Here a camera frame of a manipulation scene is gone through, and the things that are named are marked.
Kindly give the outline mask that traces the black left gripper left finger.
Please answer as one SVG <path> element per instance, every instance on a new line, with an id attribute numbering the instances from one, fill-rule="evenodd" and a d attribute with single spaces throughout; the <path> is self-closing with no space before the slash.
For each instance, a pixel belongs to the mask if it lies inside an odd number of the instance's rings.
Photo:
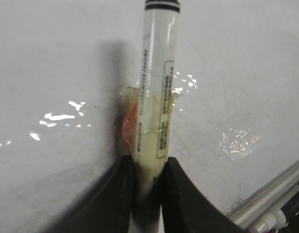
<path id="1" fill-rule="evenodd" d="M 103 185 L 93 189 L 58 228 L 60 233 L 126 233 L 134 189 L 134 166 L 122 156 Z"/>

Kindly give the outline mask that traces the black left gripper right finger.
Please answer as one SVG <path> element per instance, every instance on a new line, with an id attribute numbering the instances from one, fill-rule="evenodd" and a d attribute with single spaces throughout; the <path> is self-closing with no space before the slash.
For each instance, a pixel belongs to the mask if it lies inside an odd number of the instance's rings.
<path id="1" fill-rule="evenodd" d="M 195 187 L 175 157 L 160 177 L 162 217 L 166 233 L 243 233 Z"/>

